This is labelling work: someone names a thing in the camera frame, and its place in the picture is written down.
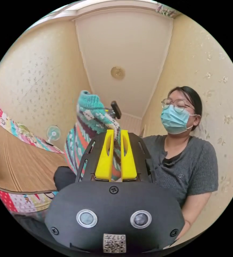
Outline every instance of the round light fixture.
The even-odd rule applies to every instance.
[[[125,77],[125,71],[121,67],[113,67],[111,69],[111,76],[117,80],[122,80]]]

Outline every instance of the patterned wallpaper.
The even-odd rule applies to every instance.
[[[75,23],[56,22],[19,38],[0,63],[0,107],[33,134],[47,139],[57,125],[63,149],[75,122],[76,102],[90,86],[83,67]]]
[[[142,120],[146,135],[166,134],[161,101],[178,85],[193,87],[202,98],[204,111],[195,135],[215,147],[219,165],[219,190],[179,244],[212,225],[233,197],[233,63],[205,29],[184,15],[174,20],[169,54]]]

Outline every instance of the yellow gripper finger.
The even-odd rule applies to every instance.
[[[121,174],[122,181],[135,180],[137,171],[127,130],[121,130]]]
[[[95,171],[95,178],[97,180],[111,181],[113,152],[114,152],[114,130],[108,129],[106,132],[104,144],[101,150],[97,169]]]

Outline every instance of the gray t-shirt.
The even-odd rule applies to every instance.
[[[149,136],[143,141],[151,155],[156,183],[169,188],[180,206],[189,195],[218,190],[218,164],[214,147],[203,139],[192,137],[176,158],[165,162],[164,136]]]

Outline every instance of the blue surgical mask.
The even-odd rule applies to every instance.
[[[193,127],[192,125],[187,128],[187,122],[190,116],[196,116],[196,114],[190,114],[186,110],[183,110],[182,112],[176,112],[174,110],[174,106],[170,104],[167,109],[163,110],[161,114],[161,121],[169,134],[176,135],[181,134]]]

